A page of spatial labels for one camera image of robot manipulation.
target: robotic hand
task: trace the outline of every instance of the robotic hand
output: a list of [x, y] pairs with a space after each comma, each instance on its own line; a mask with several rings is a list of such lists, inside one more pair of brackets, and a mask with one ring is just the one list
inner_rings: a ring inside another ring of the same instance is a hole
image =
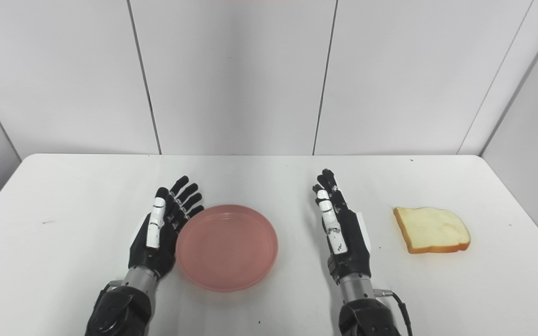
[[405, 304], [392, 291], [374, 290], [370, 281], [370, 254], [364, 242], [356, 213], [348, 208], [331, 170], [324, 169], [312, 190], [322, 211], [322, 227], [327, 234], [330, 257], [329, 273], [339, 285], [343, 307], [339, 312], [342, 336], [399, 336], [389, 308], [375, 296], [394, 296], [402, 309]]
[[156, 284], [175, 264], [177, 235], [190, 218], [204, 208], [198, 185], [188, 177], [171, 190], [157, 190], [151, 213], [142, 223], [132, 246], [124, 280], [111, 281], [99, 293], [88, 320], [86, 336], [143, 336], [152, 316]]

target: slice of bread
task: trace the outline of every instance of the slice of bread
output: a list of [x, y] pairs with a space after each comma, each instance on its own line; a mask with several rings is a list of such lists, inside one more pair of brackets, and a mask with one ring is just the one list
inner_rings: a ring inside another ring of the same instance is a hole
[[409, 253], [456, 252], [470, 245], [466, 226], [449, 210], [397, 207], [393, 213]]

